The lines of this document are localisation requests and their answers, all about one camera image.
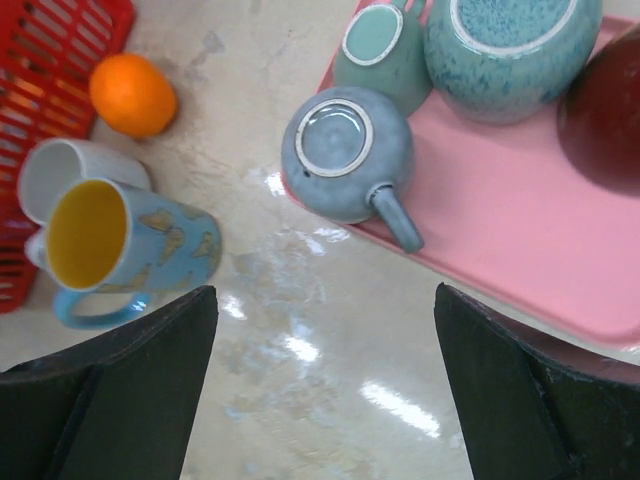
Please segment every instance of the green mug handle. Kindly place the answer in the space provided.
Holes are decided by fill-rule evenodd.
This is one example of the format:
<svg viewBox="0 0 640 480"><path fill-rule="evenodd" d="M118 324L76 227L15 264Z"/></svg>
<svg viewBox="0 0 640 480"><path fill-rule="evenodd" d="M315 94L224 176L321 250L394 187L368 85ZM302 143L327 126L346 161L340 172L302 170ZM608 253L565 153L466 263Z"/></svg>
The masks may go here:
<svg viewBox="0 0 640 480"><path fill-rule="evenodd" d="M391 0L391 4L398 7L400 10L404 12L404 9L407 7L407 3L409 0ZM409 9L409 15L413 15L418 18L422 15L424 11L424 7L427 4L427 0L413 0L411 4L411 8Z"/></svg>

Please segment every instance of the orange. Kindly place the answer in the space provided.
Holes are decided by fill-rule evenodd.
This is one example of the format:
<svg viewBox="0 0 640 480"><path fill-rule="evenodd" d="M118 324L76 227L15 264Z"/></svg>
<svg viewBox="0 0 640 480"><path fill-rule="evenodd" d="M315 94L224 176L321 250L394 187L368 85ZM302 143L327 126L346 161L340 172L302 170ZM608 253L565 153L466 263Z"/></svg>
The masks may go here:
<svg viewBox="0 0 640 480"><path fill-rule="evenodd" d="M107 125L138 138L162 132L178 106L162 72L133 53L113 55L98 64L89 81L89 96Z"/></svg>

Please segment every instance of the green mug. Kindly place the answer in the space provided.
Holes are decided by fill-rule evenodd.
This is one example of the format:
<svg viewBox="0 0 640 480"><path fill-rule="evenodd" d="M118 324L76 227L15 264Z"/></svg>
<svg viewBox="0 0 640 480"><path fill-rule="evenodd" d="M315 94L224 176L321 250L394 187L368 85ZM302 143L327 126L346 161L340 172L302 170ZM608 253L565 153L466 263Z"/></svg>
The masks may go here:
<svg viewBox="0 0 640 480"><path fill-rule="evenodd" d="M419 17L426 0L374 3L353 18L333 61L337 86L367 87L386 94L409 116L433 89L424 59Z"/></svg>

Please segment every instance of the red plastic basket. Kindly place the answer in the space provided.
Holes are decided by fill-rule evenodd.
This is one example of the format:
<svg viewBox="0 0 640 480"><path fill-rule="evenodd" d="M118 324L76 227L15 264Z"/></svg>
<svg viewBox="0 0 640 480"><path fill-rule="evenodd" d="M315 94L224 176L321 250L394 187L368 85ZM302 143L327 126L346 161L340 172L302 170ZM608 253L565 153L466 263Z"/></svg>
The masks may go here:
<svg viewBox="0 0 640 480"><path fill-rule="evenodd" d="M2 0L0 15L0 313L20 306L36 267L24 242L36 230L18 204L27 152L53 136L86 138L95 111L89 76L122 50L130 0Z"/></svg>

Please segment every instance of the marble surface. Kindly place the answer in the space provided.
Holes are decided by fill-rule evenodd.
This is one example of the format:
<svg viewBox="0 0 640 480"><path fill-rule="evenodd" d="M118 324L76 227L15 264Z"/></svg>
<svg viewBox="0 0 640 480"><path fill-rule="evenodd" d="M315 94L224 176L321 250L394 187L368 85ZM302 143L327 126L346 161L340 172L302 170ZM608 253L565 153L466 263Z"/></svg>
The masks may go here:
<svg viewBox="0 0 640 480"><path fill-rule="evenodd" d="M158 191L214 214L226 246L182 479L471 479L432 317L446 279L301 210L279 182L284 127L314 92L353 4L136 3L129 49L167 72L180 118L140 143L104 126L95 138L140 158ZM635 0L605 5L640 16ZM27 305L0 318L0 369L92 335L53 318L54 291L41 275ZM83 309L113 303L95 297ZM587 347L640 364L640 349Z"/></svg>

